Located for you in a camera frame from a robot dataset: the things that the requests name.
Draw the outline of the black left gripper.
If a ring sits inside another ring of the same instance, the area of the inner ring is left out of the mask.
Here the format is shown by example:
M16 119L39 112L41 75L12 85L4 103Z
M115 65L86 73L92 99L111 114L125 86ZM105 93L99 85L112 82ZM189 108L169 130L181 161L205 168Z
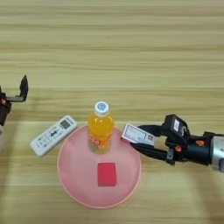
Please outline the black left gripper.
M11 112L12 102L25 102L29 87L27 76L25 75L20 83L20 94L16 96L7 96L0 87L0 125L4 126L7 115Z

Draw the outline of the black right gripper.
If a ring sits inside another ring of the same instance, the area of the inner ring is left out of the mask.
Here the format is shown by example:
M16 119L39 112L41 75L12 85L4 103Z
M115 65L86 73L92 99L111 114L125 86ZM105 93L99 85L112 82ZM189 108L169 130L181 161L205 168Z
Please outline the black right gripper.
M165 136L165 129L162 125L140 125L139 129L155 137ZM165 161L170 165L187 161L200 165L210 165L212 163L211 141L213 137L213 132L205 132L202 136L191 136L187 144L177 143L167 138L165 145L169 147L168 151L156 149L145 143L131 143L130 145L145 156Z

